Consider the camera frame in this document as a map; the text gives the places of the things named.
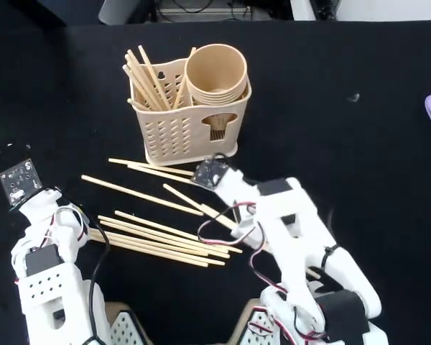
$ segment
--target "white 3d-printed part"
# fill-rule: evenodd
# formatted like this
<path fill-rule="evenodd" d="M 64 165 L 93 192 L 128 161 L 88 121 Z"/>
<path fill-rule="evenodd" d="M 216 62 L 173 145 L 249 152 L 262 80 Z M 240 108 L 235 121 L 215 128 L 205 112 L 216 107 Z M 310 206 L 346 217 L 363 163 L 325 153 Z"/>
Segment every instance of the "white 3d-printed part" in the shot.
<path fill-rule="evenodd" d="M 112 345 L 145 345 L 131 316 L 127 312 L 118 314 L 110 328 Z"/>

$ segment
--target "black cable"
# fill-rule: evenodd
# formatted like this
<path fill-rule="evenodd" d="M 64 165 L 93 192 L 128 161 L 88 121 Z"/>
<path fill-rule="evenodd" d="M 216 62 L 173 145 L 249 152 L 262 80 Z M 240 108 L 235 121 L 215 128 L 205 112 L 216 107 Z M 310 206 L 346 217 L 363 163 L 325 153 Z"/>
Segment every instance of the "black cable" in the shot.
<path fill-rule="evenodd" d="M 62 194 L 62 196 L 69 201 L 70 203 L 72 203 L 73 205 L 77 206 L 80 210 L 82 209 L 81 206 L 79 204 L 77 204 L 76 202 L 74 202 L 73 200 L 71 200 L 70 198 L 68 198 L 58 187 L 55 187 L 58 191 L 60 191 L 60 193 Z M 91 281 L 90 281 L 90 285 L 89 285 L 89 293 L 88 293 L 88 312 L 89 312 L 89 320 L 91 323 L 91 330 L 93 332 L 93 338 L 99 342 L 101 341 L 98 337 L 98 329 L 96 327 L 96 319 L 94 318 L 94 307 L 93 307 L 93 298 L 94 298 L 94 285 L 96 283 L 96 278 L 98 276 L 99 270 L 101 268 L 102 262 L 104 261 L 104 259 L 107 257 L 108 252 L 110 252 L 110 241 L 108 240 L 108 237 L 106 235 L 106 232 L 102 229 L 102 226 L 97 222 L 96 218 L 93 218 L 89 215 L 89 213 L 84 212 L 84 214 L 88 217 L 88 220 L 91 224 L 93 224 L 97 230 L 100 231 L 103 240 L 105 241 L 105 248 L 104 251 L 102 252 L 102 254 L 100 255 L 99 259 L 98 259 L 98 263 L 96 264 L 96 267 L 94 267 L 94 271 L 93 274 L 91 275 Z"/>
<path fill-rule="evenodd" d="M 163 2 L 163 0 L 160 0 L 159 2 L 158 1 L 155 2 L 155 8 L 157 9 L 159 15 L 161 17 L 165 18 L 168 22 L 175 23 L 176 21 L 170 19 L 168 16 L 164 15 L 164 13 L 162 12 L 162 10 L 161 10 L 161 3 L 162 2 Z"/>
<path fill-rule="evenodd" d="M 321 335 L 320 337 L 309 336 L 307 334 L 302 333 L 298 329 L 298 327 L 297 327 L 297 307 L 294 307 L 294 329 L 299 334 L 299 336 L 301 336 L 303 339 L 308 340 L 308 341 L 322 340 L 322 337 L 324 336 L 324 334 Z"/>
<path fill-rule="evenodd" d="M 205 9 L 207 9 L 213 3 L 213 0 L 208 0 L 208 3 L 204 7 L 201 7 L 200 9 L 197 9 L 196 11 L 188 11 L 184 6 L 179 4 L 177 2 L 177 0 L 173 0 L 173 2 L 175 4 L 175 6 L 179 7 L 181 10 L 183 10 L 186 13 L 200 13 L 200 12 L 204 11 Z"/>

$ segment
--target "white wall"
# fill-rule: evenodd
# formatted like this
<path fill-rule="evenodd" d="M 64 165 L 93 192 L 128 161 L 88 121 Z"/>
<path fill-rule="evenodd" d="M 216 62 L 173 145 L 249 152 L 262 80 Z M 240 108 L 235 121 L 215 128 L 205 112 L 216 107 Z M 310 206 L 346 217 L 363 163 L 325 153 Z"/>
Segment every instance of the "white wall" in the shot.
<path fill-rule="evenodd" d="M 431 20 L 431 0 L 341 0 L 339 21 Z"/>

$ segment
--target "wire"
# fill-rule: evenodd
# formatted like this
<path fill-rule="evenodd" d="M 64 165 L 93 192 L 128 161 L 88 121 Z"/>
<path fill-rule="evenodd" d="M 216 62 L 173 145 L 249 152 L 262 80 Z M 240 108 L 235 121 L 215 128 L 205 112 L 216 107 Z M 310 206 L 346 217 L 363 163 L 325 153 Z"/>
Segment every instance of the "wire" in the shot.
<path fill-rule="evenodd" d="M 322 337 L 324 337 L 325 333 L 317 333 L 315 336 L 311 336 L 311 334 L 316 334 L 315 332 L 309 332 L 309 334 L 302 333 L 298 327 L 297 327 L 297 307 L 294 307 L 294 329 L 298 333 L 299 336 L 301 336 L 303 339 L 307 341 L 317 341 L 321 340 Z"/>
<path fill-rule="evenodd" d="M 283 293 L 287 293 L 287 290 L 283 288 L 282 286 L 275 284 L 272 280 L 270 280 L 267 276 L 261 274 L 254 266 L 254 258 L 257 256 L 264 248 L 265 243 L 267 242 L 267 238 L 265 237 L 265 231 L 264 228 L 261 226 L 260 223 L 257 223 L 259 225 L 259 229 L 261 231 L 261 243 L 259 245 L 259 248 L 254 250 L 254 252 L 251 254 L 251 257 L 249 258 L 249 266 L 254 271 L 254 274 L 263 280 L 266 284 L 271 285 L 272 287 L 282 291 Z"/>
<path fill-rule="evenodd" d="M 266 332 L 267 334 L 262 334 L 262 333 L 259 333 L 258 331 L 255 331 L 254 329 L 252 329 L 252 326 L 258 328 L 260 330 L 260 332 L 263 331 L 263 332 Z M 248 322 L 247 328 L 252 333 L 256 334 L 257 336 L 269 336 L 271 333 L 273 333 L 273 331 L 271 329 L 268 329 L 267 327 L 263 327 L 262 325 L 259 325 L 257 323 L 251 322 L 251 321 Z"/>
<path fill-rule="evenodd" d="M 222 244 L 225 246 L 236 246 L 237 244 L 240 244 L 247 236 L 249 236 L 254 230 L 255 230 L 255 226 L 249 230 L 248 232 L 246 232 L 243 236 L 241 236 L 239 239 L 236 239 L 235 241 L 221 241 L 218 239 L 206 239 L 204 237 L 202 237 L 200 235 L 201 230 L 207 226 L 208 224 L 212 223 L 213 221 L 215 221 L 218 217 L 222 216 L 223 214 L 229 212 L 230 210 L 234 209 L 234 208 L 238 208 L 239 206 L 253 206 L 255 205 L 255 203 L 251 202 L 251 201 L 244 201 L 244 202 L 240 202 L 240 203 L 235 203 L 233 206 L 228 207 L 226 210 L 224 210 L 223 212 L 219 213 L 217 216 L 215 216 L 214 218 L 209 219 L 208 221 L 205 221 L 204 223 L 202 223 L 200 225 L 200 227 L 198 228 L 198 230 L 196 231 L 196 234 L 198 235 L 198 239 L 206 244 Z"/>
<path fill-rule="evenodd" d="M 72 203 L 73 205 L 77 206 L 79 209 L 81 209 L 81 206 L 73 201 L 71 198 L 67 197 L 58 187 L 55 187 L 56 190 L 58 190 L 62 196 Z M 110 241 L 108 240 L 108 237 L 106 235 L 106 232 L 102 229 L 102 226 L 97 222 L 96 218 L 93 218 L 89 215 L 89 213 L 85 212 L 86 217 L 88 217 L 88 220 L 90 223 L 92 223 L 101 233 L 103 240 L 106 244 L 104 251 L 100 255 L 98 262 L 96 266 L 94 267 L 93 274 L 91 275 L 91 281 L 89 285 L 89 293 L 88 293 L 88 312 L 89 312 L 89 320 L 91 324 L 91 330 L 93 332 L 93 340 L 96 340 L 100 344 L 104 344 L 102 340 L 98 337 L 98 329 L 96 327 L 96 319 L 94 318 L 94 307 L 93 307 L 93 296 L 94 296 L 94 285 L 96 283 L 96 278 L 98 276 L 99 270 L 101 269 L 102 262 L 107 257 L 108 252 L 110 252 Z"/>
<path fill-rule="evenodd" d="M 213 3 L 213 0 L 208 0 L 208 3 L 205 6 L 201 7 L 200 9 L 197 9 L 196 11 L 188 11 L 184 6 L 179 4 L 177 2 L 177 0 L 173 0 L 173 2 L 175 4 L 175 6 L 179 7 L 181 10 L 183 10 L 186 13 L 200 13 L 200 12 L 204 11 L 205 9 L 207 9 Z"/>
<path fill-rule="evenodd" d="M 291 343 L 291 345 L 296 345 L 294 339 L 292 338 L 292 334 L 287 330 L 287 327 L 278 319 L 276 319 L 273 315 L 269 315 L 268 309 L 262 306 L 255 306 L 252 308 L 253 311 L 263 311 L 266 315 L 272 320 L 274 324 L 279 327 L 279 330 L 286 337 L 286 339 Z"/>
<path fill-rule="evenodd" d="M 161 10 L 161 3 L 162 3 L 162 2 L 163 2 L 163 0 L 160 0 L 159 2 L 158 2 L 158 1 L 155 1 L 155 8 L 157 9 L 157 11 L 158 11 L 159 15 L 160 15 L 161 17 L 163 17 L 164 19 L 166 19 L 168 22 L 176 23 L 176 21 L 174 21 L 174 20 L 170 19 L 168 16 L 166 16 L 166 15 L 163 13 L 163 11 Z"/>

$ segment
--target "black circuit board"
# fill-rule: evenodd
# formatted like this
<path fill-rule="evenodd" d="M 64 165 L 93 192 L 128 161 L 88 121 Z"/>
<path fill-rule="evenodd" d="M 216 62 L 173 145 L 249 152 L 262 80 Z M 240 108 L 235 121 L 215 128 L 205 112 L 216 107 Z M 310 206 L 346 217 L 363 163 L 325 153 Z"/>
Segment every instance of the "black circuit board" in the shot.
<path fill-rule="evenodd" d="M 31 160 L 25 160 L 0 172 L 0 181 L 11 206 L 34 195 L 42 188 L 42 183 Z"/>
<path fill-rule="evenodd" d="M 229 168 L 223 161 L 207 158 L 197 166 L 191 180 L 200 187 L 214 190 Z"/>

